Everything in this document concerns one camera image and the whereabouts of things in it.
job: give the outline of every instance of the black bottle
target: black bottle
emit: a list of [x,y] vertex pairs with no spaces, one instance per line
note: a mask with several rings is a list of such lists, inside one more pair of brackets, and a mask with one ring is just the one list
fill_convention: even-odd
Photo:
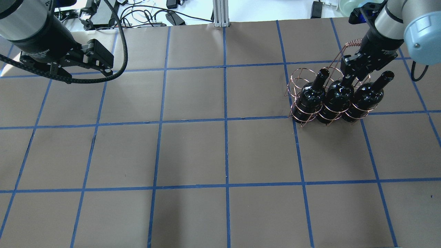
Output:
[[394,76],[393,72],[385,71],[375,82],[360,86],[351,99],[351,106],[342,115],[343,120],[354,123],[366,116],[366,110],[373,109],[383,99],[383,88]]
[[325,97],[323,85],[328,77],[329,71],[321,69],[313,82],[303,86],[297,96],[295,106],[291,110],[293,118],[297,123],[306,123],[313,113],[320,110],[321,102]]
[[317,115],[317,120],[329,124],[340,115],[339,112],[349,108],[351,98],[354,95],[354,87],[352,86],[354,79],[355,75],[348,75],[329,86],[323,100],[323,107]]

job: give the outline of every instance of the light blue cap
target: light blue cap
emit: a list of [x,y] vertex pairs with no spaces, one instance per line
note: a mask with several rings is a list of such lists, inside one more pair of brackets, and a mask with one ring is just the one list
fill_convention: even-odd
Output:
[[441,11],[411,21],[404,31],[404,42],[415,62],[425,65],[441,63]]

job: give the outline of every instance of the metal post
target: metal post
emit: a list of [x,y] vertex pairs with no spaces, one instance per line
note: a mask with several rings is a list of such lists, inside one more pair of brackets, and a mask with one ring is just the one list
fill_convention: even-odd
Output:
[[228,0],[213,0],[214,26],[230,26],[228,18]]

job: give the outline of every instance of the wine bottle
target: wine bottle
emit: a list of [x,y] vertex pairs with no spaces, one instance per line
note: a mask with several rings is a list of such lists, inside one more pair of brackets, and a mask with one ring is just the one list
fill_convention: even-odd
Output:
[[318,121],[329,124],[340,115],[340,112],[349,108],[351,98],[354,95],[354,87],[352,86],[354,79],[355,75],[348,75],[329,86],[323,100],[323,107],[317,115]]
[[383,99],[383,88],[394,76],[393,72],[385,71],[375,82],[360,86],[351,99],[351,106],[342,115],[343,120],[354,123],[365,117]]
[[297,123],[304,124],[308,122],[320,110],[321,102],[326,94],[323,85],[328,77],[329,71],[323,68],[318,72],[313,82],[303,86],[291,110]]

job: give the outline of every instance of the white floor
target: white floor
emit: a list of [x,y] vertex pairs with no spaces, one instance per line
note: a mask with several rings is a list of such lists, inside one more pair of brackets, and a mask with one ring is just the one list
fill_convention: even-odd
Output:
[[[273,21],[273,20],[289,20],[289,19],[309,19],[311,16],[311,6],[314,0],[229,0],[228,11],[230,22],[259,22],[259,21]],[[143,5],[153,5],[156,7],[166,8],[167,0],[129,0],[129,3],[143,2]],[[322,2],[332,3],[336,5],[337,0],[324,0]],[[121,6],[119,13],[128,7]],[[179,6],[175,11],[184,14],[199,17],[203,19],[210,19],[213,11],[212,0],[186,0],[184,5]],[[187,25],[205,24],[207,22],[191,19],[180,15]],[[323,6],[322,17],[342,17],[343,15],[335,10],[335,7]],[[166,23],[168,26],[171,23],[165,18],[165,13],[157,15],[159,22]],[[138,22],[129,18],[134,24]],[[83,31],[81,23],[75,20],[65,22],[66,27],[70,31]]]

